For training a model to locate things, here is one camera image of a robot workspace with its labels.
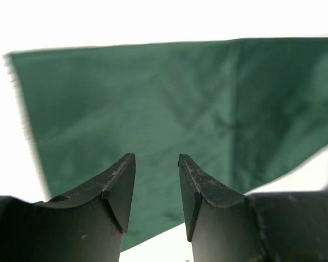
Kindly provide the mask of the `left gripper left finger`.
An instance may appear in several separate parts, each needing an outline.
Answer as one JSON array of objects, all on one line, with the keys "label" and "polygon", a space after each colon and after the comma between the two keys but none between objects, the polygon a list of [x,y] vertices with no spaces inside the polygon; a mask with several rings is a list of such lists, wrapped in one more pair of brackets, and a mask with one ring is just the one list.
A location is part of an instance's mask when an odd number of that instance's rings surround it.
[{"label": "left gripper left finger", "polygon": [[0,261],[118,261],[135,174],[128,153],[48,202],[0,196]]}]

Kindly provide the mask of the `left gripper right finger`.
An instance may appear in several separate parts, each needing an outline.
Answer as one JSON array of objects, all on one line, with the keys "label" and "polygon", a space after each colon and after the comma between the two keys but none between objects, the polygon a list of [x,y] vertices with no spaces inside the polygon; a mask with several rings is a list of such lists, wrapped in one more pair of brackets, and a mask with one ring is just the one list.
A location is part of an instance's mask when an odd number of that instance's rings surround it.
[{"label": "left gripper right finger", "polygon": [[328,261],[328,189],[243,195],[181,154],[194,261]]}]

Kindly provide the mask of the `dark green cloth napkin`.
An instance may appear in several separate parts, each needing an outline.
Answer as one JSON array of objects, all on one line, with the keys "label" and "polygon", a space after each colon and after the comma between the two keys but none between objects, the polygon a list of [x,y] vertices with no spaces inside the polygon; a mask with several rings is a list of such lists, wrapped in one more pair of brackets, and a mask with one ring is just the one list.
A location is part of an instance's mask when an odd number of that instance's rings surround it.
[{"label": "dark green cloth napkin", "polygon": [[136,156],[127,250],[183,222],[178,159],[245,193],[328,144],[328,38],[11,52],[51,195]]}]

